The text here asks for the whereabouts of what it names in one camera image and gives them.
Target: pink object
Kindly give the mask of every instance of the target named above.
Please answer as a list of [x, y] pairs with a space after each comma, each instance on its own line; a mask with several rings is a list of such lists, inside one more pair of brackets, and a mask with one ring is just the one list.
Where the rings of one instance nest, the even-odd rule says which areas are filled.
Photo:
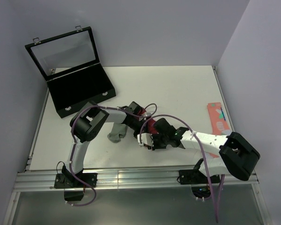
[[208, 113], [212, 126], [213, 135], [227, 134], [230, 131], [229, 125], [226, 121], [224, 111], [220, 102], [208, 103]]

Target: white wall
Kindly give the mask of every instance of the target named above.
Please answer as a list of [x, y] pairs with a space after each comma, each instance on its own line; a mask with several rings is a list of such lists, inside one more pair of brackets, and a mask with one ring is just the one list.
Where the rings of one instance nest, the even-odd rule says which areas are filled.
[[40, 39], [91, 26], [104, 66], [216, 65], [249, 0], [9, 0]]
[[46, 84], [24, 45], [31, 43], [7, 0], [0, 0], [0, 224], [17, 171], [23, 171]]
[[281, 0], [251, 0], [218, 65], [237, 131], [255, 146], [274, 224], [281, 225]]

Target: black velvet lining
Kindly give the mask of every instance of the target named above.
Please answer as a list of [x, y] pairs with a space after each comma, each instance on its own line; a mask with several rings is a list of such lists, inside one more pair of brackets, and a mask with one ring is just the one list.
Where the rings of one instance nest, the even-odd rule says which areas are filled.
[[48, 81], [47, 84], [57, 110], [113, 89], [101, 64]]

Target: white table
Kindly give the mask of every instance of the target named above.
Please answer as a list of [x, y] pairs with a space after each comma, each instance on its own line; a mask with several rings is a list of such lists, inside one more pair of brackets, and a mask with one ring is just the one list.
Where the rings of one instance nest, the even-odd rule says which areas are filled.
[[[211, 66], [105, 67], [117, 96], [100, 105], [123, 106], [132, 101], [145, 107], [158, 105], [157, 114], [166, 113], [187, 122], [194, 130], [211, 133], [207, 104], [221, 102], [227, 114], [216, 77]], [[54, 170], [59, 161], [67, 161], [72, 137], [68, 116], [61, 119], [52, 98], [46, 100], [43, 118], [33, 148], [30, 170]], [[183, 126], [167, 119], [176, 128]], [[169, 147], [150, 151], [141, 148], [128, 129], [121, 142], [107, 139], [112, 124], [106, 123], [90, 143], [84, 159], [85, 168], [124, 168], [170, 165], [194, 165], [202, 157], [196, 150]]]

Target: black box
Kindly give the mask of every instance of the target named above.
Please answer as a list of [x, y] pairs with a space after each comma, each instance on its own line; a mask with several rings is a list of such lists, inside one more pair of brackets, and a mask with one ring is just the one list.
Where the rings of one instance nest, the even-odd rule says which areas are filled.
[[25, 48], [46, 80], [61, 118], [78, 112], [90, 100], [100, 103], [116, 96], [90, 27], [41, 41], [37, 38]]

